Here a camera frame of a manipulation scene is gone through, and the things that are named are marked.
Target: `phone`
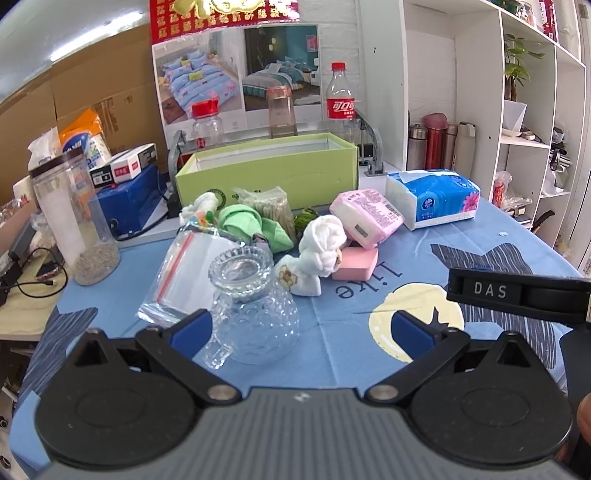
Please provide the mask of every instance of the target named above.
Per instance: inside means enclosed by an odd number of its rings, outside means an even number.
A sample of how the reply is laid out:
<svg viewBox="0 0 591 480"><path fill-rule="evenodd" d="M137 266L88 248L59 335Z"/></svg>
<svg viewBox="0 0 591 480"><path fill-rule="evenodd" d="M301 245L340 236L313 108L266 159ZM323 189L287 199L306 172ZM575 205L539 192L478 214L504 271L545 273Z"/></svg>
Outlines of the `phone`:
<svg viewBox="0 0 591 480"><path fill-rule="evenodd" d="M48 278L55 277L61 270L64 264L64 257L61 255L60 250L57 246L53 246L47 253L45 260L35 276L35 280L43 281Z"/></svg>

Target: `pink flower print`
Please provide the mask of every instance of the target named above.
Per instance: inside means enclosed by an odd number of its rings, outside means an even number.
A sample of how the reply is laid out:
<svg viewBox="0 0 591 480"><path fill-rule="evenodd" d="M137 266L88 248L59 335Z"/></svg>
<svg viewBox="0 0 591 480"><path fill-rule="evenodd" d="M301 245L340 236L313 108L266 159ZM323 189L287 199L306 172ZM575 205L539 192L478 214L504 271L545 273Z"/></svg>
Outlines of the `pink flower print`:
<svg viewBox="0 0 591 480"><path fill-rule="evenodd" d="M468 195L464 199L464 207L462 208L462 212L471 212L472 210L476 210L478 208L479 199L480 194L478 192L473 192Z"/></svg>

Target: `ceiling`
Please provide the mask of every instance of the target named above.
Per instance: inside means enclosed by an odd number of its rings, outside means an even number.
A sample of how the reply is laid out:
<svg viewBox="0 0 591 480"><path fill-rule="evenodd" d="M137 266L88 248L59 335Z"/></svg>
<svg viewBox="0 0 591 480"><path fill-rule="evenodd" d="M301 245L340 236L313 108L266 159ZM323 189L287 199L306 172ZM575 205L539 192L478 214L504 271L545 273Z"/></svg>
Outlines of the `ceiling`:
<svg viewBox="0 0 591 480"><path fill-rule="evenodd" d="M148 0L20 0L0 20L0 101L49 68L56 49L131 12L147 13Z"/></svg>

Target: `coca-cola bottle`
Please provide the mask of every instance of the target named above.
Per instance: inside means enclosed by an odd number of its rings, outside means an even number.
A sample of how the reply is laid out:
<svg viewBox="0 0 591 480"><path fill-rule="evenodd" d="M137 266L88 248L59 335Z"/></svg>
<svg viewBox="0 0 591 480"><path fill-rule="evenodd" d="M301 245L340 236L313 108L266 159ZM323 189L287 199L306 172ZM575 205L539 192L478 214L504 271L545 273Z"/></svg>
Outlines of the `coca-cola bottle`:
<svg viewBox="0 0 591 480"><path fill-rule="evenodd" d="M326 115L331 133L353 143L355 134L355 98L345 75L345 62L332 64L333 78L326 90Z"/></svg>

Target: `green towel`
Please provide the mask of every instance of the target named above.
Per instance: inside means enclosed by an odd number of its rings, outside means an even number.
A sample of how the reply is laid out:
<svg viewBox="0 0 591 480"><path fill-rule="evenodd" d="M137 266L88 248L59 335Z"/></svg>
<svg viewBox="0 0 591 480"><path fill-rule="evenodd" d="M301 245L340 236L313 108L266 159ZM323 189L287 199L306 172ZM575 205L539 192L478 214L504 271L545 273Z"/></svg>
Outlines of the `green towel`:
<svg viewBox="0 0 591 480"><path fill-rule="evenodd" d="M246 243L252 241L255 233L263 235L269 240L269 246L274 254L294 248L289 235L278 222L261 218L255 209L247 205L225 207L219 214L217 225Z"/></svg>

